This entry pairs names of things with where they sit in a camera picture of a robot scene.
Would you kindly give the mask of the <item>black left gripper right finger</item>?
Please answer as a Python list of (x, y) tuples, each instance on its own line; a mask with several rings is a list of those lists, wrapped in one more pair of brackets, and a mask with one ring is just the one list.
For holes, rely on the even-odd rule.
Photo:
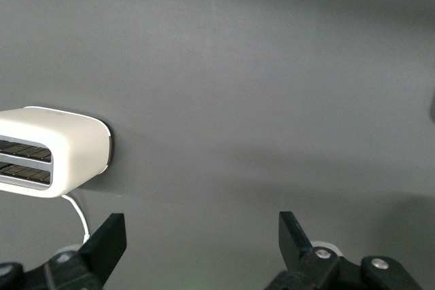
[(264, 290), (423, 290), (395, 259), (369, 255), (357, 265), (315, 246), (290, 211), (279, 213), (279, 249), (286, 269)]

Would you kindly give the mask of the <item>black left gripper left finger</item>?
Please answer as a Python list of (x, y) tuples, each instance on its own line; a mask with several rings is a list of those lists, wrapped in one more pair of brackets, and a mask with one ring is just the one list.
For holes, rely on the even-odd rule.
[(122, 213), (112, 213), (77, 250), (62, 250), (33, 270), (0, 263), (0, 290), (104, 290), (126, 250)]

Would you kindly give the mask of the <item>white toaster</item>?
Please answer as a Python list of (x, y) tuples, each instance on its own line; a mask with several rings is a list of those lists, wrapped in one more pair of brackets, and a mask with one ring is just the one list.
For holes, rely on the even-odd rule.
[(1, 191), (61, 197), (110, 159), (110, 130), (94, 117), (35, 106), (0, 111)]

